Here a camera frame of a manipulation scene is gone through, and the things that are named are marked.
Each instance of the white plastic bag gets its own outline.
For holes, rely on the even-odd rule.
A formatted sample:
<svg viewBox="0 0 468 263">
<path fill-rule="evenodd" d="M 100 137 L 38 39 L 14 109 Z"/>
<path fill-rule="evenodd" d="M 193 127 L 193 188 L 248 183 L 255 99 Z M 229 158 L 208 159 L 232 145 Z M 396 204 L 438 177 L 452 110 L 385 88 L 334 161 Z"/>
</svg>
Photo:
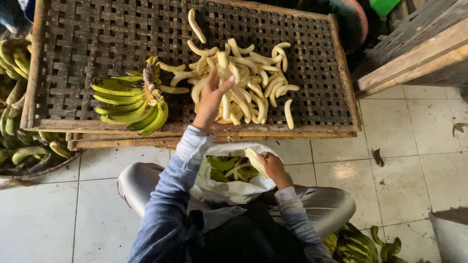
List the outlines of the white plastic bag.
<svg viewBox="0 0 468 263">
<path fill-rule="evenodd" d="M 257 153 L 271 152 L 278 156 L 269 147 L 255 142 L 215 144 L 208 149 L 206 155 L 229 156 L 231 152 L 246 148 L 252 148 Z M 242 181 L 220 183 L 210 179 L 210 172 L 211 165 L 204 158 L 195 179 L 195 186 L 190 191 L 191 195 L 200 201 L 227 202 L 230 205 L 245 204 L 276 186 L 272 179 L 262 174 L 255 176 L 248 183 Z"/>
</svg>

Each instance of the white tile floor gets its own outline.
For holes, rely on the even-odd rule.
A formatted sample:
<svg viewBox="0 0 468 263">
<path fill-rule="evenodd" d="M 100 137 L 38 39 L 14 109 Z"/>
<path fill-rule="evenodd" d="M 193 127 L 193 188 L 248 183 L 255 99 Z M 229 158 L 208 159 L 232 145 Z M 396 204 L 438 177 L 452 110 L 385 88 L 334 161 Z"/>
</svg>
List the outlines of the white tile floor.
<svg viewBox="0 0 468 263">
<path fill-rule="evenodd" d="M 403 243 L 400 256 L 440 262 L 428 212 L 468 206 L 468 104 L 456 88 L 397 86 L 359 101 L 357 138 L 264 142 L 294 181 L 339 187 L 356 200 L 351 222 Z M 380 148 L 385 167 L 375 165 Z M 134 162 L 166 166 L 153 147 L 94 149 L 33 187 L 0 191 L 1 262 L 125 262 L 140 219 L 117 195 L 115 178 Z"/>
</svg>

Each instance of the dried leaf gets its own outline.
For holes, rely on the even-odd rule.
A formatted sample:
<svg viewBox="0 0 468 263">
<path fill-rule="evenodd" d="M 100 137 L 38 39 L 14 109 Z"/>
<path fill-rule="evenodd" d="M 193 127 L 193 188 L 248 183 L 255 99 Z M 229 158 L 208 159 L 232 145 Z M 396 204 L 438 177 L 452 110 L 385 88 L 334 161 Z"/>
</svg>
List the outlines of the dried leaf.
<svg viewBox="0 0 468 263">
<path fill-rule="evenodd" d="M 464 126 L 468 126 L 467 123 L 455 123 L 453 125 L 453 129 L 452 129 L 452 135 L 455 137 L 455 130 L 461 132 L 461 133 L 465 133 L 465 131 L 463 130 L 463 127 Z"/>
<path fill-rule="evenodd" d="M 35 183 L 23 179 L 10 179 L 0 183 L 0 190 L 7 189 L 15 186 L 32 186 Z"/>
<path fill-rule="evenodd" d="M 379 167 L 383 167 L 385 165 L 385 163 L 382 160 L 382 157 L 380 157 L 380 148 L 375 151 L 374 149 L 372 149 L 372 156 L 374 157 L 374 160 Z"/>
</svg>

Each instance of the gray pants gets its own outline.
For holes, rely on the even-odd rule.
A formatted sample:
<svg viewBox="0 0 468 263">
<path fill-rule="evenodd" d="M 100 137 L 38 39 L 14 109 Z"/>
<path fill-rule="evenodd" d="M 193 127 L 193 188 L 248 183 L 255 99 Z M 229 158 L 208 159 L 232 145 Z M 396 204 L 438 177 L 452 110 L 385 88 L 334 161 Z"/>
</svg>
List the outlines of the gray pants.
<svg viewBox="0 0 468 263">
<path fill-rule="evenodd" d="M 141 217 L 145 214 L 146 203 L 151 197 L 150 193 L 158 184 L 159 173 L 163 170 L 163 167 L 154 163 L 138 162 L 127 167 L 117 179 L 120 197 Z M 314 229 L 322 239 L 347 223 L 356 211 L 353 198 L 341 189 L 300 185 L 294 185 L 294 188 L 304 204 Z M 273 195 L 274 192 L 268 192 L 265 197 L 274 200 Z M 195 209 L 212 210 L 209 205 L 191 198 L 187 211 Z M 276 222 L 282 223 L 277 206 L 270 209 L 270 214 Z"/>
</svg>

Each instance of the person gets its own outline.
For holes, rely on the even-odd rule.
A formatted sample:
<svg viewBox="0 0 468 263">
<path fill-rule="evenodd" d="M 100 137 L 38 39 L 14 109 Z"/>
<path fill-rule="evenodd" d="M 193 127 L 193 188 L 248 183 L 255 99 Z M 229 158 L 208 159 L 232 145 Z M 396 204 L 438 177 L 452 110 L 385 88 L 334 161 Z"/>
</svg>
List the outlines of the person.
<svg viewBox="0 0 468 263">
<path fill-rule="evenodd" d="M 335 262 L 321 238 L 351 218 L 353 199 L 340 189 L 292 185 L 271 153 L 258 158 L 277 191 L 219 209 L 191 197 L 213 141 L 210 126 L 233 83 L 234 76 L 219 86 L 217 69 L 212 71 L 197 116 L 167 168 L 136 163 L 120 175 L 119 195 L 142 217 L 128 262 Z"/>
</svg>

